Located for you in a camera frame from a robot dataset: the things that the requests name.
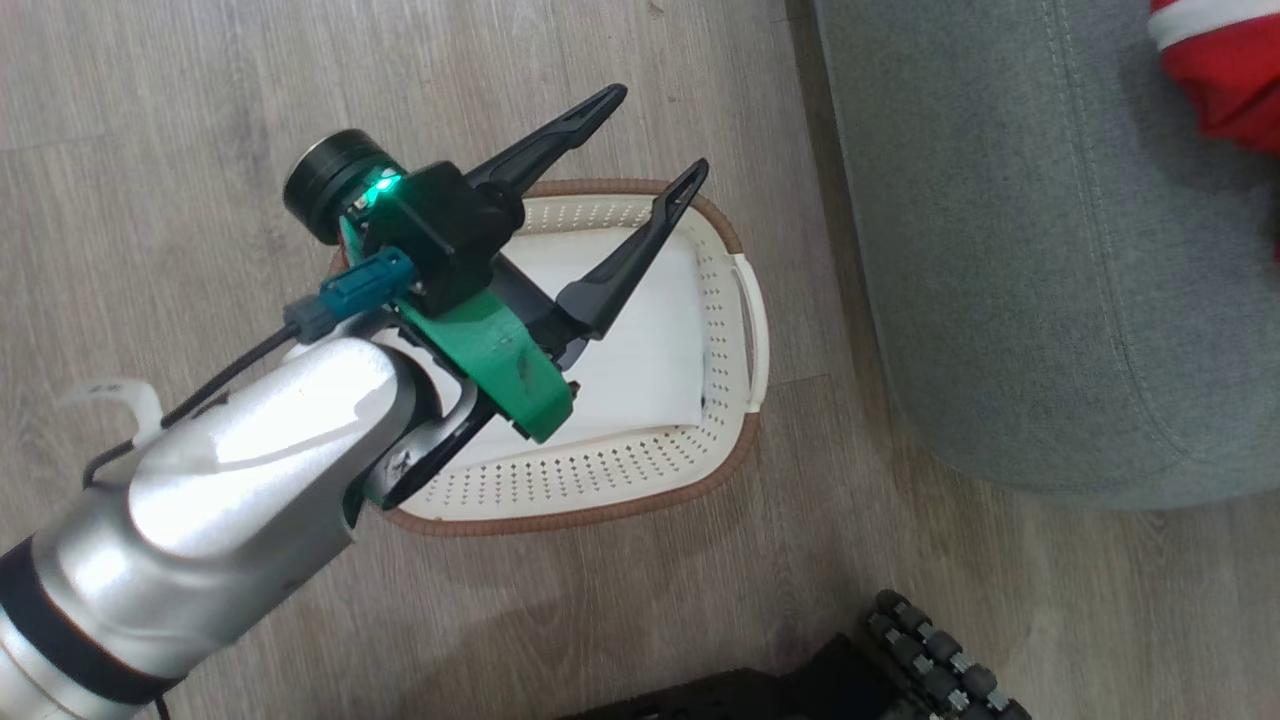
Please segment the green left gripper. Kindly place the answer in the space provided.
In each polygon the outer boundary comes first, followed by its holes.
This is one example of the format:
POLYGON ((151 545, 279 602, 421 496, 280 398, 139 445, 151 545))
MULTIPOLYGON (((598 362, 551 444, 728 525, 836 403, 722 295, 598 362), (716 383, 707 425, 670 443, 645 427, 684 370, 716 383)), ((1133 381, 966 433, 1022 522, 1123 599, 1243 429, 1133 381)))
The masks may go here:
MULTIPOLYGON (((466 173, 465 214, 524 215, 524 195, 586 143, 627 94, 623 85, 607 85, 466 173)), ((607 336, 708 176, 709 161, 691 164, 654 197, 649 220, 556 300, 508 258, 493 263, 486 288, 472 272, 413 258, 413 278, 396 310, 458 379, 472 382, 541 445, 573 413, 564 368, 589 340, 607 336)))

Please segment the red white striped garment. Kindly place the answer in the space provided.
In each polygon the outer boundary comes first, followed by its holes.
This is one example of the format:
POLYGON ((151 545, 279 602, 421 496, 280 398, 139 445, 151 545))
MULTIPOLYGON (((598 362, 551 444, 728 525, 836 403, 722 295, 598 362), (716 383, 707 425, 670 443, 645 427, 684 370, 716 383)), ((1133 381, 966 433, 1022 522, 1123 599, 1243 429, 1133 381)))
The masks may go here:
POLYGON ((1280 158, 1280 0, 1149 0, 1148 31, 1201 131, 1280 158))

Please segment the white laundry basket brown rim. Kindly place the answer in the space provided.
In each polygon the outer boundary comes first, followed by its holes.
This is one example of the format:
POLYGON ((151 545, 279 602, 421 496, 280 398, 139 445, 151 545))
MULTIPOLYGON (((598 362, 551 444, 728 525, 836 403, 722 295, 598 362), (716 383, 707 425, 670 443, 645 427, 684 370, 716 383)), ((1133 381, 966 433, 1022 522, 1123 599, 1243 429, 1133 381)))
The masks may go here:
POLYGON ((571 368, 573 415, 544 445, 495 420, 398 509, 438 537, 611 521, 722 486, 760 425, 771 378, 762 288, 728 218, 698 197, 602 342, 571 368))

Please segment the grey upholstered sofa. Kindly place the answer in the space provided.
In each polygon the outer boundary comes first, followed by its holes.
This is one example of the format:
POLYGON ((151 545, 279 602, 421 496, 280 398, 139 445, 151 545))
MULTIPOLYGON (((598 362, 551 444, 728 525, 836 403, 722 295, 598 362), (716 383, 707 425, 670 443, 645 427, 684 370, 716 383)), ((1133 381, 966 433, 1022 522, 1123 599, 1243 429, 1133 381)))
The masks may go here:
POLYGON ((1280 489, 1280 158, 1197 129, 1149 0, 814 0, 890 388, 972 477, 1280 489))

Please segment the black roller wheel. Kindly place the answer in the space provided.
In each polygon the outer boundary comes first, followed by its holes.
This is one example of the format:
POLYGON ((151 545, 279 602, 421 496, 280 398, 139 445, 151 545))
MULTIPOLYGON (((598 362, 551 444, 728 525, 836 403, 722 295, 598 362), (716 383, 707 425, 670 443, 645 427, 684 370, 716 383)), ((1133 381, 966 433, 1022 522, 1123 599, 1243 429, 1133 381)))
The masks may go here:
POLYGON ((896 664, 920 720, 1033 720, 989 667, 897 591, 876 594, 865 626, 896 664))

